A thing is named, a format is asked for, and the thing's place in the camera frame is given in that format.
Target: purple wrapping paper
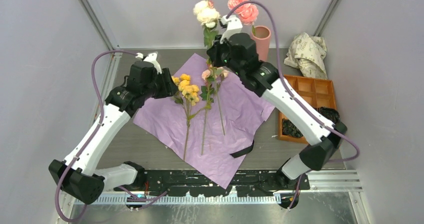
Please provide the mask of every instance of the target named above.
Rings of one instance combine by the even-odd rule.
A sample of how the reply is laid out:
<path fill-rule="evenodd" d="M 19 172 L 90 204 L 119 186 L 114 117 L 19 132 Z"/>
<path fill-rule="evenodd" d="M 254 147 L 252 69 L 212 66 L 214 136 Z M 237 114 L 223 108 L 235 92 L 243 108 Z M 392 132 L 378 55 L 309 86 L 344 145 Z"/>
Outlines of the purple wrapping paper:
<path fill-rule="evenodd" d="M 188 74 L 191 76 L 190 84 L 198 85 L 200 89 L 204 85 L 201 74 L 206 68 L 206 60 L 193 54 L 174 76 Z M 256 130 L 268 119 L 274 106 L 247 90 L 233 73 L 222 82 L 218 95 L 225 135 L 215 97 L 212 109 L 207 113 L 203 155 L 204 110 L 190 121 L 185 161 L 216 184 L 227 188 L 245 158 L 245 155 L 233 158 L 230 154 L 252 144 Z M 205 104 L 205 101 L 200 100 L 191 114 Z M 187 132 L 186 120 L 183 107 L 174 103 L 172 98 L 150 98 L 138 110 L 134 123 L 157 137 L 182 159 Z"/>

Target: pink vase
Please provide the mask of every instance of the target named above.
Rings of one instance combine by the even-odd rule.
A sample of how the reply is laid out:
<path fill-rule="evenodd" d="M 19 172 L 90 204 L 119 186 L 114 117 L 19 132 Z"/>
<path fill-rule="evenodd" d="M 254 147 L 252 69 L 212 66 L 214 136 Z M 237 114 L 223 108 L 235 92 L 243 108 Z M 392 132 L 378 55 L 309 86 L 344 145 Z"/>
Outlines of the pink vase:
<path fill-rule="evenodd" d="M 271 31 L 268 27 L 258 25 L 254 27 L 255 35 L 250 33 L 250 37 L 256 43 L 256 52 L 259 60 L 266 62 L 268 60 L 268 51 L 270 50 Z"/>

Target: gray wall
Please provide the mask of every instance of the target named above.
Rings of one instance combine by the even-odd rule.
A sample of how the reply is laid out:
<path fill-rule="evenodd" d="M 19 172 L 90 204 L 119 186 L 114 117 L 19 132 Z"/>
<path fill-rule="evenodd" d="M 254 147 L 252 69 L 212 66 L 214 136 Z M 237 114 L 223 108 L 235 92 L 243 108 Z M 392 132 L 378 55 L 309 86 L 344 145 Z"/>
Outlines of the gray wall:
<path fill-rule="evenodd" d="M 0 222 L 52 223 L 48 166 L 88 130 L 106 47 L 78 0 L 0 0 L 0 17 Z"/>
<path fill-rule="evenodd" d="M 90 3 L 103 20 L 108 36 L 121 48 L 198 48 L 203 47 L 203 33 L 193 7 L 199 1 L 90 0 Z M 288 47 L 295 35 L 314 33 L 331 0 L 257 1 L 270 9 L 278 26 L 280 45 Z M 221 15 L 229 12 L 228 0 L 213 2 Z M 261 8 L 256 23 L 271 27 Z"/>
<path fill-rule="evenodd" d="M 375 223 L 423 223 L 424 0 L 342 0 L 323 36 Z M 342 145 L 345 157 L 354 154 Z"/>

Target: gray wooden tabletop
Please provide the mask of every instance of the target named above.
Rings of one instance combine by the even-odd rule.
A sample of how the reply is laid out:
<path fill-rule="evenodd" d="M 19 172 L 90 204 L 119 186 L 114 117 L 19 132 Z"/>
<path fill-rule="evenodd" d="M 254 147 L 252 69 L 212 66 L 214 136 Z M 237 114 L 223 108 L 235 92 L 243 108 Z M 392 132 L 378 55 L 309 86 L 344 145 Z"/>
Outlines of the gray wooden tabletop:
<path fill-rule="evenodd" d="M 205 49 L 160 49 L 160 50 L 130 50 L 148 54 L 158 52 L 159 63 L 175 73 L 194 53 L 207 57 Z M 287 49 L 280 50 L 281 60 L 286 57 Z M 268 62 L 277 63 L 276 50 L 269 50 Z M 124 82 L 124 76 L 130 73 L 134 63 L 133 56 L 124 54 L 119 62 L 115 85 Z M 281 64 L 283 74 L 301 76 L 298 69 Z M 269 119 L 256 131 L 255 146 L 240 166 L 240 169 L 277 169 L 287 159 L 299 153 L 305 144 L 278 140 L 278 111 L 275 109 Z M 333 159 L 341 158 L 337 151 Z M 166 148 L 156 137 L 138 127 L 130 120 L 118 132 L 110 146 L 102 156 L 98 169 L 119 166 L 125 161 L 132 161 L 145 169 L 193 169 L 180 159 L 171 149 Z M 344 169 L 343 163 L 327 163 L 327 169 Z"/>

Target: wooden tray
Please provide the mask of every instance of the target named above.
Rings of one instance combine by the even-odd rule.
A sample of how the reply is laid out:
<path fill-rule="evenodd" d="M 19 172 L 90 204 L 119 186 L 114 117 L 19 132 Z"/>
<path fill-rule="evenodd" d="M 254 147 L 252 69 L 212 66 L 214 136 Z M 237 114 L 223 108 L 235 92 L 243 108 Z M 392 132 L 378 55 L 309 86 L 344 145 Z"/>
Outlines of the wooden tray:
<path fill-rule="evenodd" d="M 303 76 L 284 75 L 293 89 L 312 107 L 333 108 L 337 110 L 334 87 L 331 80 L 315 79 Z M 295 143 L 307 144 L 305 137 L 296 138 L 283 135 L 283 119 L 288 119 L 283 113 L 278 113 L 278 139 Z"/>

